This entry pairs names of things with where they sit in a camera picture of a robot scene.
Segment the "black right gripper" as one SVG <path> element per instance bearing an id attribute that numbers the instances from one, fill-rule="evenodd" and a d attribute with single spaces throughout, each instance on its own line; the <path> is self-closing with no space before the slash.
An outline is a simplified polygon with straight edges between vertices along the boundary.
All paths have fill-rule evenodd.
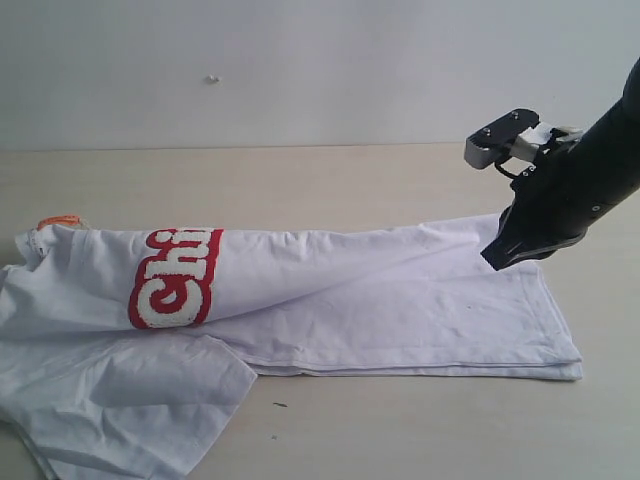
<path id="1" fill-rule="evenodd" d="M 496 271 L 544 260 L 574 246 L 589 226 L 636 192 L 639 132 L 589 132 L 573 148 L 538 167 L 533 180 L 542 184 L 518 195 L 501 214 L 495 239 L 481 252 Z M 561 239 L 529 239 L 535 234 Z"/>

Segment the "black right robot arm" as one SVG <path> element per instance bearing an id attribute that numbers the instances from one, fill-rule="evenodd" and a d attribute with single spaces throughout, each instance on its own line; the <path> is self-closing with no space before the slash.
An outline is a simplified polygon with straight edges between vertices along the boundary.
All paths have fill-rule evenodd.
<path id="1" fill-rule="evenodd" d="M 514 192 L 481 253 L 494 270 L 575 245 L 639 188 L 639 70 L 587 131 L 545 130 L 536 112 L 515 109 L 470 135 L 465 159 L 495 166 Z"/>

